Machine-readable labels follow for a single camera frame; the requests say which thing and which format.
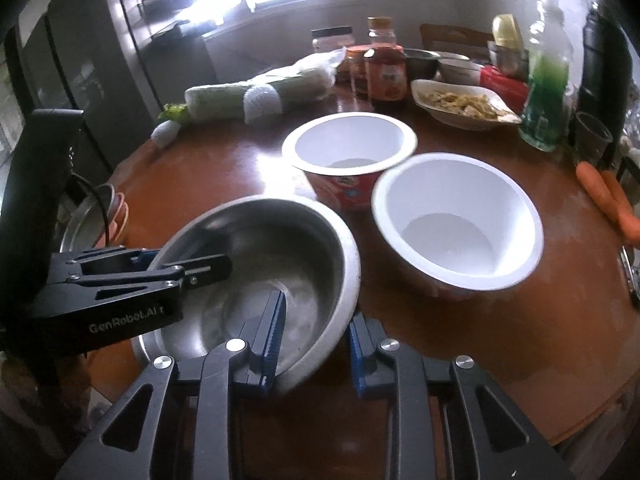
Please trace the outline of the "steel pan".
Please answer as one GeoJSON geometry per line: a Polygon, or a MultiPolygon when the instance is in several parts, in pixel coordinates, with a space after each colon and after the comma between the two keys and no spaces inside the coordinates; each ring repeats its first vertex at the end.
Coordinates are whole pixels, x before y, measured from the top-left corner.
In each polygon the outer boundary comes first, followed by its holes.
{"type": "MultiPolygon", "coordinates": [[[[101,184],[96,188],[96,195],[105,209],[107,220],[111,221],[116,209],[114,186],[111,183],[101,184]]],[[[96,196],[89,193],[70,217],[58,250],[60,252],[80,252],[93,248],[103,234],[102,209],[96,201],[96,196]]]]}

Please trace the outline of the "pink plastic plate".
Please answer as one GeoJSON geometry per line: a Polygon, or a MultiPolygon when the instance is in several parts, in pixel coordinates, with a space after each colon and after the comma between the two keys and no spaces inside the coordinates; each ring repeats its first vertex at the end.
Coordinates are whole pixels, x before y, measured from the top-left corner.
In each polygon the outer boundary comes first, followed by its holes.
{"type": "Polygon", "coordinates": [[[126,237],[129,221],[129,206],[123,192],[116,193],[116,209],[108,225],[108,236],[102,235],[94,248],[105,248],[121,245],[126,237]]]}

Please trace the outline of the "white paper bowl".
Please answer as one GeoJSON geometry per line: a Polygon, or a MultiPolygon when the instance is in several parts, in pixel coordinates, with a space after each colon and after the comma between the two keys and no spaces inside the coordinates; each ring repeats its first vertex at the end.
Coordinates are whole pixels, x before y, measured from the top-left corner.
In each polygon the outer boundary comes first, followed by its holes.
{"type": "Polygon", "coordinates": [[[503,171],[469,156],[408,158],[378,178],[371,209],[406,280],[433,298],[511,289],[532,275],[544,252],[529,196],[503,171]]]}

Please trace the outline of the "red instant noodle cup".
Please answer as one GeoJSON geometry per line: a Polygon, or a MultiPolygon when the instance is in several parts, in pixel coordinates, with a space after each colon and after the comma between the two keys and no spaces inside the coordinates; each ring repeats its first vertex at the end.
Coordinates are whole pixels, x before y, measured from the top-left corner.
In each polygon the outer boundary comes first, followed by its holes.
{"type": "Polygon", "coordinates": [[[380,175],[417,146],[413,128],[396,118],[336,113],[293,130],[283,141],[282,157],[303,171],[321,203],[345,211],[367,208],[380,175]]]}

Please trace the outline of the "green lettuce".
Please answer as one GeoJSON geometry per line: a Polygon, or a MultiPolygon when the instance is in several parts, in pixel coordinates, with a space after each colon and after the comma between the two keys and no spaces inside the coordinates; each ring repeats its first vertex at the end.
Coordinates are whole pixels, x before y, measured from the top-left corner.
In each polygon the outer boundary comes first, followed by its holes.
{"type": "Polygon", "coordinates": [[[192,122],[186,103],[168,103],[158,115],[160,122],[178,122],[179,125],[189,125],[192,122]]]}

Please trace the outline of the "orange carrot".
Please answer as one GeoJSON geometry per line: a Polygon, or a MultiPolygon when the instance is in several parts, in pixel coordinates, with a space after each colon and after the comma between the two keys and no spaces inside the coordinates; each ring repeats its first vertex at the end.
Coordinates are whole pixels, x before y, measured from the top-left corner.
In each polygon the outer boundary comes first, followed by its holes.
{"type": "Polygon", "coordinates": [[[606,188],[599,169],[592,166],[589,162],[580,162],[575,168],[575,174],[578,182],[587,192],[600,211],[610,220],[623,235],[623,238],[633,248],[639,248],[639,218],[631,217],[629,220],[622,220],[616,223],[613,220],[613,211],[608,208],[610,203],[610,194],[606,188]]]}
{"type": "Polygon", "coordinates": [[[620,185],[616,180],[615,174],[611,170],[601,170],[600,175],[610,194],[610,203],[608,206],[613,211],[613,220],[620,223],[622,220],[629,220],[634,216],[634,210],[631,203],[620,185]]]}

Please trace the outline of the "white dish with food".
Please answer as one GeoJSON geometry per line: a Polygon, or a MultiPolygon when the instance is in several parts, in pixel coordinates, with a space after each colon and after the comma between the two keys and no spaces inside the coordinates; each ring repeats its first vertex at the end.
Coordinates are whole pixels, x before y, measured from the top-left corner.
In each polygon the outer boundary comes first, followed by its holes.
{"type": "Polygon", "coordinates": [[[486,131],[522,122],[496,92],[483,87],[426,79],[416,79],[410,87],[416,105],[447,126],[486,131]]]}

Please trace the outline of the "small dark glass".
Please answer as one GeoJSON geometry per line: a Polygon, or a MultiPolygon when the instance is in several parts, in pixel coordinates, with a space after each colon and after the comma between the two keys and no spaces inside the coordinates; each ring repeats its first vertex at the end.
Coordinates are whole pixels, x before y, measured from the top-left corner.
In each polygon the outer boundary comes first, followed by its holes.
{"type": "Polygon", "coordinates": [[[604,153],[613,141],[612,134],[597,117],[586,112],[576,113],[574,127],[574,163],[589,162],[600,167],[604,153]]]}

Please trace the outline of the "red box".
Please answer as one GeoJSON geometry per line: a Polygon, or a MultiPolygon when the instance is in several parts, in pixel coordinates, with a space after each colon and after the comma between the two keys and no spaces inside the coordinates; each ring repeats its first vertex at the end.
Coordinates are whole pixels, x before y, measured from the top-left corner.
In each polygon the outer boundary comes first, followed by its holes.
{"type": "Polygon", "coordinates": [[[480,86],[496,92],[516,114],[524,110],[528,96],[528,85],[517,79],[504,76],[495,66],[486,65],[480,70],[480,86]]]}

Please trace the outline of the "green liquid plastic bottle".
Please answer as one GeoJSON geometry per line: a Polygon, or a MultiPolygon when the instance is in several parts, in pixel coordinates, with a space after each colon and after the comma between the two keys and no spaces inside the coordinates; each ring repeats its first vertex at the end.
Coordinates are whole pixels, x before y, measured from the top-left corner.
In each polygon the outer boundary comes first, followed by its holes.
{"type": "Polygon", "coordinates": [[[529,27],[528,95],[518,132],[527,144],[549,153],[563,134],[573,46],[556,0],[538,0],[537,12],[538,20],[529,27]]]}

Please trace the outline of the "white ceramic bowl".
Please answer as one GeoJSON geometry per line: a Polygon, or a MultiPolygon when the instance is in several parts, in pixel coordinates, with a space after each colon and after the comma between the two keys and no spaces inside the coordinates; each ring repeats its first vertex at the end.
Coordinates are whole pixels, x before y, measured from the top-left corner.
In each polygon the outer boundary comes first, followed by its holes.
{"type": "Polygon", "coordinates": [[[480,64],[456,58],[440,58],[438,62],[443,82],[463,84],[464,86],[478,86],[480,84],[480,72],[483,68],[480,64]]]}

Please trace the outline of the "clear jar black lid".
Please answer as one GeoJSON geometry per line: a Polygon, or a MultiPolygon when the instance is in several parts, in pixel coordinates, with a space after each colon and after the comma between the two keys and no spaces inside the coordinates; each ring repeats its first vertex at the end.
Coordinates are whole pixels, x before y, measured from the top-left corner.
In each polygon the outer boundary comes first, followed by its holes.
{"type": "Polygon", "coordinates": [[[352,26],[334,26],[313,29],[311,43],[314,52],[324,53],[354,46],[356,41],[352,26]]]}

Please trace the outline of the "dark steel bowl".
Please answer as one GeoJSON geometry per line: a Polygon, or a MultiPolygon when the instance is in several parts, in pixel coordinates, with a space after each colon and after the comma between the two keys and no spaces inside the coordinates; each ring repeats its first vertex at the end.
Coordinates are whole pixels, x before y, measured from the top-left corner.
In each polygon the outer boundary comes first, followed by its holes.
{"type": "Polygon", "coordinates": [[[408,81],[433,79],[439,68],[440,56],[422,49],[404,49],[408,81]]]}

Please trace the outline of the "red chili sauce jar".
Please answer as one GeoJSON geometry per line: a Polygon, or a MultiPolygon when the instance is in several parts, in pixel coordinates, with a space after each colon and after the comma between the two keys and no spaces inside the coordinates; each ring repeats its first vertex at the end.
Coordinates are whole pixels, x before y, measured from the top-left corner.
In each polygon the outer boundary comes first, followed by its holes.
{"type": "Polygon", "coordinates": [[[370,50],[366,44],[350,46],[346,49],[345,61],[349,68],[349,80],[352,93],[358,98],[368,97],[368,78],[364,55],[370,50]]]}

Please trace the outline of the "wooden chair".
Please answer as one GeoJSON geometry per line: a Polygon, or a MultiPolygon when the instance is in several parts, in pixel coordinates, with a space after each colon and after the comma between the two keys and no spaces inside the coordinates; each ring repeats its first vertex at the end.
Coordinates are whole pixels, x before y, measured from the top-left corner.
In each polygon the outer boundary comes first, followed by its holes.
{"type": "Polygon", "coordinates": [[[425,50],[466,55],[473,60],[489,60],[490,32],[454,25],[421,24],[420,36],[425,50]]]}

